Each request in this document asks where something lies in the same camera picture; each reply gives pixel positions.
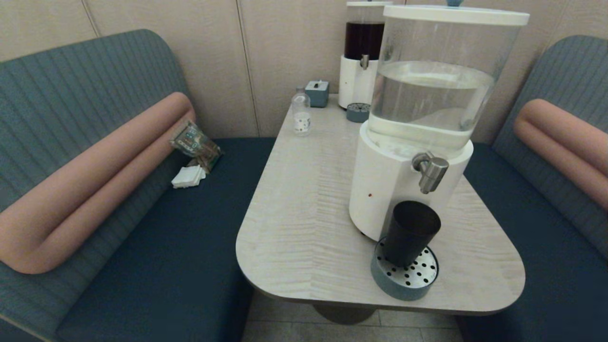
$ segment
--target beverage dispenser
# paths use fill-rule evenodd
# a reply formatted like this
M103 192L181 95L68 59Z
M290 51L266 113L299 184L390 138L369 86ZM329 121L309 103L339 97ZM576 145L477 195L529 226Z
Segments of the beverage dispenser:
M401 201L443 215L473 153L471 133L529 14L390 5L384 16L349 204L354 224L374 240Z
M347 2L346 39L340 59L340 90L338 104L371 104L378 56L384 31L385 5L392 1Z

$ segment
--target wooden table top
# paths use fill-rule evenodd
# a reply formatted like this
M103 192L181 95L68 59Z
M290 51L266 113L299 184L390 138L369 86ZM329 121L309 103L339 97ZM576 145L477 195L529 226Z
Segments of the wooden table top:
M238 233L238 263L254 287L286 301L462 315L501 311L521 295L522 259L465 177L429 244L440 272L427 295L384 293L370 273L375 242L348 214L361 125L336 95L311 112L304 138L286 116Z

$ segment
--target metal spigot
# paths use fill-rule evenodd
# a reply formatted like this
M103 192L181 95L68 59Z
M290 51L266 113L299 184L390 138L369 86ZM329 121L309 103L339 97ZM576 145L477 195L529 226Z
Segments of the metal spigot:
M435 191L446 174L450 164L443 158L434 156L431 152L423 152L414 156L412 167L422 173L420 178L420 192L428 194Z
M361 65L363 70L367 70L367 67L370 65L370 56L361 55L361 61L359 61L359 65Z

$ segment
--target tissue box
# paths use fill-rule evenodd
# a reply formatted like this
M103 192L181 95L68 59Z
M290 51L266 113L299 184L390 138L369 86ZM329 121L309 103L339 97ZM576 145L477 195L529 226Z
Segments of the tissue box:
M330 96L330 83L328 81L310 81L304 89L310 97L310 106L325 108L327 98Z

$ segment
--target white base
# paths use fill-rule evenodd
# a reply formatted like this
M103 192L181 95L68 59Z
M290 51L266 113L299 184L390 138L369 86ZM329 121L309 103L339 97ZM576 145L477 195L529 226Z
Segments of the white base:
M367 122L359 130L357 157L348 210L357 228L378 241L385 236L390 214L401 201L424 203L444 217L444 210L471 155L469 140L460 155L448 159L448 167L437 189L428 194L420 192L420 173L412 168L412 160L381 150L367 136Z
M366 70L360 65L359 60L350 60L344 55L340 58L340 90L338 93L338 104L346 108L355 102L371 104L378 71L378 61L369 61Z

